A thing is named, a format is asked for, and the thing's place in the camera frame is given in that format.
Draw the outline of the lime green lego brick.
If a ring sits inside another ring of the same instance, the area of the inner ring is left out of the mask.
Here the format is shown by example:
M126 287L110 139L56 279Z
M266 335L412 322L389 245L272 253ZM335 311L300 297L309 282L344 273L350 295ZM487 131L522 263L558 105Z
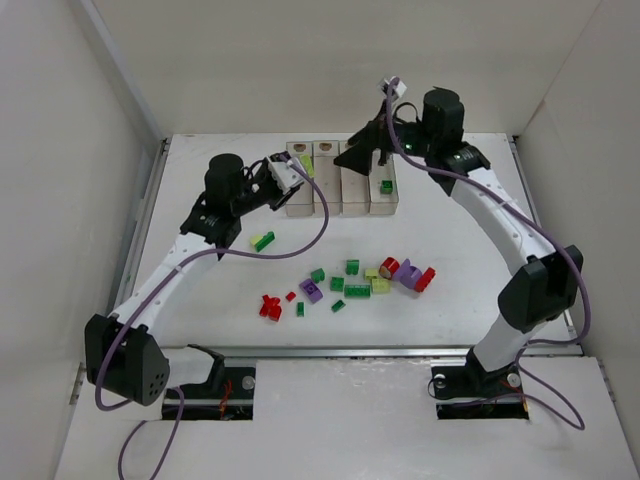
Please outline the lime green lego brick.
M308 154L302 154L302 155L299 156L299 161L300 161L301 165L304 167L307 175L310 178L314 178L315 177L315 169L314 169L314 164L313 164L313 158Z

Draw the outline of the green square lego brick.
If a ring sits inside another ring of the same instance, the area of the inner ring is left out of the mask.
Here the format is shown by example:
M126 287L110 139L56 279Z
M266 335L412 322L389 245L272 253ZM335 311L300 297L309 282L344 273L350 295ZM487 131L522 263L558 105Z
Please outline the green square lego brick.
M394 183L392 180L382 180L380 182L380 193L382 195L391 195L394 193Z

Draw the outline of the small green lego brick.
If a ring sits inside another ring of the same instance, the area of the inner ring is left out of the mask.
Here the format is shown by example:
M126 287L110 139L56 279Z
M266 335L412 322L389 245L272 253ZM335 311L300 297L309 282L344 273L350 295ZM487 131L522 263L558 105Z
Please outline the small green lego brick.
M326 276L325 276L325 272L322 268L318 268L316 270L313 270L311 272L311 280L315 283L318 284L320 282L323 282L325 280Z

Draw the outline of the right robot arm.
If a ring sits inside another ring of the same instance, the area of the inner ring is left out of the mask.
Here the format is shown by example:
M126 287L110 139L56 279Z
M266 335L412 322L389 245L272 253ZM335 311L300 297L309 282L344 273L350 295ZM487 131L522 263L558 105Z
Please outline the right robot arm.
M465 107L457 93L435 87L423 97L418 117L398 118L406 87L383 80L383 103L335 165L368 176L373 154L386 162L401 156L423 170L480 226L505 261L510 281L498 295L499 316L468 352L465 373L482 385L515 365L535 334L588 293L581 275L583 255L563 247L530 220L508 196L490 161L464 140Z

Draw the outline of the clear bin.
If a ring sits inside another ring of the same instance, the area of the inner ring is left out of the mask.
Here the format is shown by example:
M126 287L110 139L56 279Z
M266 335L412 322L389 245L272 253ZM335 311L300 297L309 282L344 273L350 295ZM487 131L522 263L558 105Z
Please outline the clear bin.
M382 195L380 193L380 182L382 180L392 180L394 183L394 193ZM374 216L394 215L399 203L399 190L396 177L396 170L393 160L388 160L385 165L374 163L372 171L368 177L370 207L369 214Z
M337 140L313 142L314 181L325 197L330 216L342 212L341 170L334 164L338 155Z
M311 157L313 154L311 142L287 142L286 149L291 156L298 158L302 154ZM289 217L308 217L314 214L313 188L308 182L304 181L300 190L287 202L285 210Z
M347 141L339 144L339 154L347 149ZM341 168L342 214L344 216L366 216L369 214L370 194L368 175L360 175Z

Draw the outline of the green arch lego brick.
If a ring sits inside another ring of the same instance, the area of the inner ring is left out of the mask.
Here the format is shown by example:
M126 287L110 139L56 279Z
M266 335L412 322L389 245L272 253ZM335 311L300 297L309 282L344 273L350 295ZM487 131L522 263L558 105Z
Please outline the green arch lego brick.
M360 261L358 259L347 259L345 262L345 273L347 275L357 275L360 270Z

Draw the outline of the green numbered lego brick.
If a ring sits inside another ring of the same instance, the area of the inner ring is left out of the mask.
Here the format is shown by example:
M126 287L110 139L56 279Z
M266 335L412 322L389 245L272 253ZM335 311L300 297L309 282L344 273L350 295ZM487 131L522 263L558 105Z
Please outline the green numbered lego brick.
M345 285L345 279L342 276L332 276L329 282L329 287L332 292L343 292Z

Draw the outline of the purple slope lego brick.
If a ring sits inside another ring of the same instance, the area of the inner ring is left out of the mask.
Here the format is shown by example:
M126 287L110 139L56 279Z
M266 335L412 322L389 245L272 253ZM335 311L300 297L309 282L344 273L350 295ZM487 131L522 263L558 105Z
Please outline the purple slope lego brick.
M324 298L324 294L318 284L315 283L311 277L303 280L299 284L299 287L311 304L316 304Z

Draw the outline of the red flower round lego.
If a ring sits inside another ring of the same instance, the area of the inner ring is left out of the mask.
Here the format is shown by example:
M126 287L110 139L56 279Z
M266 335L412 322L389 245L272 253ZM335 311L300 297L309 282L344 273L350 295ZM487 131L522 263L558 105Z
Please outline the red flower round lego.
M399 267L400 263L395 258L387 257L379 267L379 276L391 280Z

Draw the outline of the red cross lego piece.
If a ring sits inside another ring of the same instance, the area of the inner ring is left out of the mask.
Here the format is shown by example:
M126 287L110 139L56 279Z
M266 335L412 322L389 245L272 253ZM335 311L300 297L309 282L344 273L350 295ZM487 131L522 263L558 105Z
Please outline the red cross lego piece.
M263 295L259 315L273 322L279 322L282 315L281 299L279 297Z

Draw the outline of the green slope lego brick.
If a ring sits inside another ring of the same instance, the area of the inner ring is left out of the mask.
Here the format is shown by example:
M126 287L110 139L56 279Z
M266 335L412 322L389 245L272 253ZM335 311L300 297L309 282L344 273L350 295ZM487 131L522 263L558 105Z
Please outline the green slope lego brick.
M342 310L346 306L343 300L337 300L334 304L331 305L331 311L333 313L337 313Z

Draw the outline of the lime square lego brick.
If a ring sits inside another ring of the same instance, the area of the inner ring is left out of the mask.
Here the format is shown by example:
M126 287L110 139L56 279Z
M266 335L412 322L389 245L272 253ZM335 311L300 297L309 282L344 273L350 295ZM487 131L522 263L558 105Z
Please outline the lime square lego brick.
M382 277L372 278L371 291L373 294L388 294L391 292L391 282Z

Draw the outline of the red double round lego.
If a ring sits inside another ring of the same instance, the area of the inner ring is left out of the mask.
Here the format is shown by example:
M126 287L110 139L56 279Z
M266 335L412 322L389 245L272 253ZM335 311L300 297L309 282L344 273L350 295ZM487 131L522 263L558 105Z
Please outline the red double round lego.
M428 267L422 276L416 281L414 285L414 291L417 293L422 293L426 290L426 288L430 285L433 279L436 276L436 270L433 267Z

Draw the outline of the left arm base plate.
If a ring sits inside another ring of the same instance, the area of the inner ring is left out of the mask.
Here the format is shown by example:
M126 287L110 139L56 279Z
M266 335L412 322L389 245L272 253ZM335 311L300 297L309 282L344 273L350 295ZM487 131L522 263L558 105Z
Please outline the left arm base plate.
M226 366L203 384L181 386L182 421L250 421L254 413L256 368Z

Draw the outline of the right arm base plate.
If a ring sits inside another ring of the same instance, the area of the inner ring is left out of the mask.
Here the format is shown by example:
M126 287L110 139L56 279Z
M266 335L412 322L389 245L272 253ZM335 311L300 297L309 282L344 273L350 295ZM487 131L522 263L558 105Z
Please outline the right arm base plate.
M528 420L522 381L511 366L488 376L467 365L431 368L429 394L439 420Z

